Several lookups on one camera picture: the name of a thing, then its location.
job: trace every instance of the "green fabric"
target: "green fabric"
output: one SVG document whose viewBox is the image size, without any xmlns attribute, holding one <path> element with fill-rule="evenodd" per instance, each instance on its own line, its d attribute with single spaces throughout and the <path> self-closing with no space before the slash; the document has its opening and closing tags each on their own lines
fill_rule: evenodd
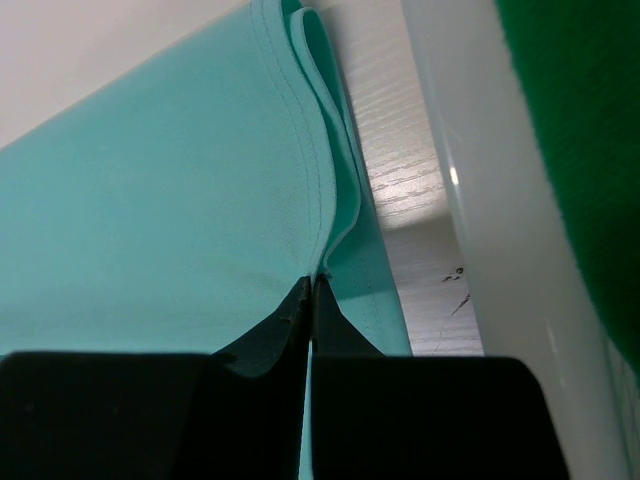
<svg viewBox="0 0 640 480">
<path fill-rule="evenodd" d="M 567 235 L 640 374 L 640 2 L 497 0 Z"/>
<path fill-rule="evenodd" d="M 409 354 L 317 14 L 258 0 L 0 151 L 0 354 L 213 352 L 324 271 Z"/>
</svg>

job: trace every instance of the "stitching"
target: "stitching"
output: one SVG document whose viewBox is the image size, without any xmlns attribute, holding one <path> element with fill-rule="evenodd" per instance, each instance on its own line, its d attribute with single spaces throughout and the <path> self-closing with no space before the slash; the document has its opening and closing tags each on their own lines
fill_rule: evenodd
<svg viewBox="0 0 640 480">
<path fill-rule="evenodd" d="M 267 44 L 269 45 L 269 50 L 271 51 L 271 56 L 272 56 L 272 58 L 274 60 L 276 70 L 280 74 L 280 77 L 282 78 L 284 83 L 287 85 L 287 87 L 289 87 L 289 90 L 290 90 L 293 98 L 295 99 L 295 103 L 297 104 L 297 107 L 298 107 L 297 108 L 297 113 L 299 114 L 300 117 L 302 117 L 303 122 L 304 122 L 304 126 L 306 128 L 304 133 L 306 133 L 306 136 L 308 136 L 309 139 L 311 140 L 309 143 L 311 144 L 311 147 L 312 147 L 312 150 L 313 150 L 313 155 L 314 155 L 314 160 L 315 160 L 313 162 L 313 164 L 315 165 L 316 184 L 318 185 L 318 188 L 317 188 L 317 191 L 318 191 L 318 195 L 317 195 L 317 197 L 318 197 L 318 219 L 319 219 L 319 223 L 320 223 L 319 227 L 318 227 L 318 230 L 316 232 L 316 238 L 313 240 L 313 248 L 312 248 L 312 251 L 311 251 L 312 257 L 315 257 L 316 253 L 317 253 L 317 249 L 318 249 L 318 242 L 320 240 L 320 232 L 322 231 L 322 204 L 320 202 L 320 194 L 319 194 L 319 192 L 320 192 L 320 188 L 319 188 L 320 171 L 319 171 L 319 168 L 318 168 L 318 161 L 317 161 L 318 160 L 318 153 L 317 153 L 317 150 L 316 150 L 315 143 L 313 141 L 313 137 L 311 136 L 311 133 L 310 133 L 310 129 L 309 129 L 309 124 L 307 122 L 307 118 L 304 115 L 304 111 L 302 109 L 302 102 L 300 101 L 300 98 L 298 98 L 295 90 L 293 89 L 293 87 L 291 86 L 289 81 L 287 80 L 287 77 L 284 74 L 284 71 L 282 70 L 280 62 L 278 60 L 278 56 L 275 54 L 274 47 L 273 47 L 273 42 L 271 41 L 271 36 L 272 35 L 271 35 L 271 32 L 269 31 L 268 23 L 265 21 L 264 10 L 265 10 L 265 2 L 260 2 L 260 10 L 259 10 L 260 19 L 262 20 L 262 24 L 264 25 L 265 31 L 267 33 Z M 255 28 L 255 23 L 253 21 L 253 15 L 251 15 L 251 24 L 252 24 L 252 28 L 253 28 L 253 31 L 254 31 L 254 35 L 256 35 L 256 31 L 255 31 L 256 28 Z M 286 101 L 286 99 L 284 97 L 284 94 L 281 91 L 281 89 L 278 88 L 278 85 L 276 84 L 275 79 L 273 78 L 273 76 L 271 74 L 271 71 L 270 71 L 268 65 L 266 64 L 266 60 L 264 59 L 264 55 L 262 53 L 262 49 L 259 48 L 259 51 L 260 51 L 260 56 L 262 58 L 262 61 L 265 63 L 267 74 L 269 75 L 271 83 L 273 84 L 274 88 L 278 92 L 278 94 L 280 96 L 280 99 L 281 99 L 283 105 L 285 106 L 285 109 L 287 110 L 287 113 L 289 115 L 289 120 L 291 121 L 291 124 L 293 125 L 293 128 L 294 128 L 294 130 L 296 132 L 296 138 L 298 140 L 298 146 L 300 147 L 301 156 L 304 159 L 305 155 L 304 155 L 304 149 L 302 148 L 302 140 L 300 138 L 299 127 L 298 127 L 297 123 L 293 120 L 292 112 L 288 108 L 288 103 L 287 103 L 287 101 Z M 308 232 L 307 232 L 308 233 L 308 237 L 307 238 L 311 241 L 311 182 L 310 182 L 309 169 L 307 167 L 307 162 L 303 161 L 302 164 L 303 164 L 303 167 L 304 167 L 304 170 L 305 170 L 305 176 L 306 176 L 306 180 L 307 180 L 307 210 L 308 210 L 308 218 L 307 218 L 307 220 L 308 220 Z M 318 266 L 314 265 L 313 268 L 314 268 L 314 271 L 315 271 L 318 268 Z"/>
</svg>

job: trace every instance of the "teal cloth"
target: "teal cloth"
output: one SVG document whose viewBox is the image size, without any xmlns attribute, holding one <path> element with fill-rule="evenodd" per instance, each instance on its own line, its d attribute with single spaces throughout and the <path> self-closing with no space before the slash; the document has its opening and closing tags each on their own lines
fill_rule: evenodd
<svg viewBox="0 0 640 480">
<path fill-rule="evenodd" d="M 255 1 L 0 151 L 0 354 L 213 352 L 324 271 L 408 354 L 318 15 Z"/>
</svg>

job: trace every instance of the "turquoise fabric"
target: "turquoise fabric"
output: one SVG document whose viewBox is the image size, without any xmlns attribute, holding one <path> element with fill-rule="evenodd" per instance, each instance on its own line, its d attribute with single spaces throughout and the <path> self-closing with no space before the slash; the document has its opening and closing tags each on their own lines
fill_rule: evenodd
<svg viewBox="0 0 640 480">
<path fill-rule="evenodd" d="M 255 1 L 0 151 L 0 354 L 213 352 L 325 271 L 409 344 L 317 14 Z"/>
</svg>

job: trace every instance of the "green cloth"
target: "green cloth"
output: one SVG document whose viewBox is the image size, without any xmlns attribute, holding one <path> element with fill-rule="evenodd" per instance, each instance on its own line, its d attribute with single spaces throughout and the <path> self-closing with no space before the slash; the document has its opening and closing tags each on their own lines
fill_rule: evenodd
<svg viewBox="0 0 640 480">
<path fill-rule="evenodd" d="M 640 2 L 497 0 L 591 299 L 640 375 Z"/>
<path fill-rule="evenodd" d="M 213 352 L 324 271 L 409 354 L 318 15 L 257 0 L 0 151 L 0 355 Z"/>
</svg>

